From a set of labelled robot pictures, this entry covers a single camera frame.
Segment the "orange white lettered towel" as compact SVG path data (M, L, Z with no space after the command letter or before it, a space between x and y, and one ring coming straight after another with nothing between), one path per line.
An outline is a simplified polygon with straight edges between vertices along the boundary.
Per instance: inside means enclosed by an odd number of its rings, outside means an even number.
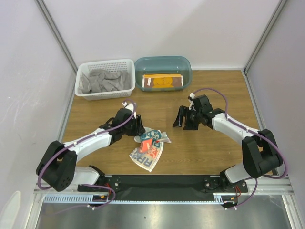
M139 167L152 172L162 155L164 143L171 143L171 140L166 132L148 127L144 129L144 134L134 138L140 146L129 154L129 158Z

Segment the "yellow brown bear towel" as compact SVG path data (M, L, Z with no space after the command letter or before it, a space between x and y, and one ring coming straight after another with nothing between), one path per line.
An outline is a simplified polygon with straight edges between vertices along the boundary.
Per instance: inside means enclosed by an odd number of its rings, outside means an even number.
M143 88L174 88L183 87L181 74L144 74L142 76Z

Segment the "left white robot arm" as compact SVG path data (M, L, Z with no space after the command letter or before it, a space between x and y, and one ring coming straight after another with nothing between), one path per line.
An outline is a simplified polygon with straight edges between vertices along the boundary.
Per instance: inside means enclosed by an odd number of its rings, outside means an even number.
M134 104L125 103L115 117L92 133L66 143L51 142L36 169L38 187L46 190L41 184L44 181L58 192L70 185L89 185L95 191L103 189L104 173L94 166L78 167L77 163L121 140L123 135L140 136L144 132L141 116L136 114Z

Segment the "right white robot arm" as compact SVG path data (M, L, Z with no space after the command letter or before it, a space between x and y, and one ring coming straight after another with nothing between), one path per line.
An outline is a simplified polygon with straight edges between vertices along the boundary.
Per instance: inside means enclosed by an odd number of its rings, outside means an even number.
M283 159L273 133L259 131L232 119L224 110L214 109L206 95L188 97L190 105L180 106L173 127L198 130L204 125L225 134L242 147L242 162L220 173L219 185L223 191L232 191L238 182L259 178L280 167Z

